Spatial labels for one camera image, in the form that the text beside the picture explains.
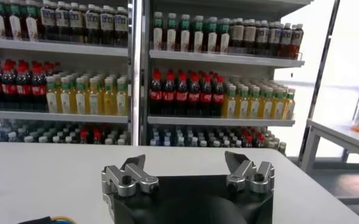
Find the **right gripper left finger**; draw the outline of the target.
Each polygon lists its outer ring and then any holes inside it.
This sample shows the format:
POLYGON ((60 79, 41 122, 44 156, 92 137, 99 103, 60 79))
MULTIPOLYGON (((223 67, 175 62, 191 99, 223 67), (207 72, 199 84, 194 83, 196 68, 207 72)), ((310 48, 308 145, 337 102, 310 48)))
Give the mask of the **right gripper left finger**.
POLYGON ((105 166, 101 172, 102 193, 132 197, 140 190, 154 194, 160 189, 159 179, 144 171, 146 155, 127 158, 121 167, 105 166))

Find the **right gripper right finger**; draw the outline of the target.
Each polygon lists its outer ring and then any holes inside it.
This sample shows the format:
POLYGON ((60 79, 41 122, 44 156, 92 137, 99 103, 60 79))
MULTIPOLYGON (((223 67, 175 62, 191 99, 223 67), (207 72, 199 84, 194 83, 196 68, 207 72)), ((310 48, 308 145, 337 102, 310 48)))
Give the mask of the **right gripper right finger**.
POLYGON ((226 186, 231 193, 250 190, 255 194, 268 194, 274 191, 275 168, 270 162, 262 161, 259 166, 243 154, 225 151, 230 174, 226 186))

